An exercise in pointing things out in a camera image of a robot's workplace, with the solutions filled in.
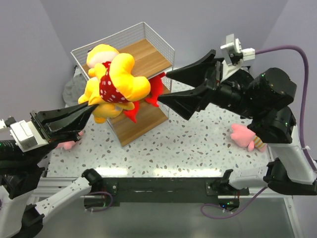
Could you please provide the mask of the red shark plush back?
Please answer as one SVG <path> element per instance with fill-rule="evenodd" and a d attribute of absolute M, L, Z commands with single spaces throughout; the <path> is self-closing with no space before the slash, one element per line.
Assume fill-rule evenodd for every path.
<path fill-rule="evenodd" d="M 165 76 L 165 72 L 162 72 L 149 79 L 151 85 L 150 96 L 145 101 L 154 107 L 159 107 L 158 96 L 163 93 L 163 82 L 162 78 Z"/>

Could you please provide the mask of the red shark plush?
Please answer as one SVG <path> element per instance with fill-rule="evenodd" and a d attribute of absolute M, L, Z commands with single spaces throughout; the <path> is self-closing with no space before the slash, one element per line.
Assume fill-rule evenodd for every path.
<path fill-rule="evenodd" d="M 139 111 L 140 103 L 139 103 L 139 101 L 136 101 L 136 102 L 133 102 L 133 104 L 134 104 L 134 109 L 132 109 L 132 110 L 124 110 L 123 113 L 125 114 L 125 116 L 127 118 L 129 118 L 131 121 L 136 123 L 137 122 L 136 115 L 137 115 L 137 113 Z"/>
<path fill-rule="evenodd" d="M 154 107 L 159 107 L 158 96 L 163 93 L 163 82 L 162 78 L 165 76 L 165 72 L 162 72 L 149 79 L 151 85 L 150 96 L 145 101 Z"/>

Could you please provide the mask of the red shark plush front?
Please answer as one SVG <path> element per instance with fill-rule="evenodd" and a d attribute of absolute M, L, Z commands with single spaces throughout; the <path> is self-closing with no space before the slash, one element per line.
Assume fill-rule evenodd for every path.
<path fill-rule="evenodd" d="M 137 122 L 136 115 L 137 115 L 137 113 L 139 111 L 140 103 L 139 103 L 139 101 L 136 101 L 136 102 L 133 102 L 133 104 L 134 104 L 134 109 L 132 109 L 132 110 L 124 110 L 123 113 L 125 114 L 125 116 L 127 118 L 129 118 L 131 121 L 136 123 Z"/>

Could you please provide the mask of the yellow plush red dotted dress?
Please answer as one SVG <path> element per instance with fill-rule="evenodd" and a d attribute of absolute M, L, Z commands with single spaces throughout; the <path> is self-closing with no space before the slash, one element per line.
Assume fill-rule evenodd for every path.
<path fill-rule="evenodd" d="M 111 45 L 99 44 L 89 50 L 86 58 L 86 65 L 88 66 L 88 75 L 94 77 L 94 66 L 97 63 L 105 63 L 112 60 L 119 54 L 119 51 Z"/>

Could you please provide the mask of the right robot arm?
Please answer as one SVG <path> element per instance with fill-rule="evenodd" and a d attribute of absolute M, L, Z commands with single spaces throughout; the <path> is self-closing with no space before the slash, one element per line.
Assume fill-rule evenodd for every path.
<path fill-rule="evenodd" d="M 301 144 L 296 119 L 289 108 L 296 84 L 273 67 L 257 77 L 242 69 L 253 50 L 232 53 L 222 62 L 210 51 L 201 60 L 167 73 L 167 77 L 191 86 L 190 90 L 163 94 L 159 102 L 188 120 L 209 104 L 250 119 L 248 129 L 276 155 L 266 166 L 227 170 L 212 183 L 227 195 L 249 187 L 268 187 L 284 195 L 316 195 L 317 164 Z"/>

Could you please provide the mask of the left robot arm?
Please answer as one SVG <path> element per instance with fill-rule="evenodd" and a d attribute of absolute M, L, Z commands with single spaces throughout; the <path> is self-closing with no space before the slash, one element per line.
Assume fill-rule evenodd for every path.
<path fill-rule="evenodd" d="M 85 170 L 75 182 L 47 201 L 29 204 L 44 168 L 39 163 L 60 143 L 77 142 L 96 105 L 81 103 L 51 111 L 32 111 L 29 121 L 13 117 L 0 121 L 10 140 L 0 143 L 0 235 L 3 238 L 32 238 L 60 208 L 88 193 L 98 194 L 102 177 Z"/>

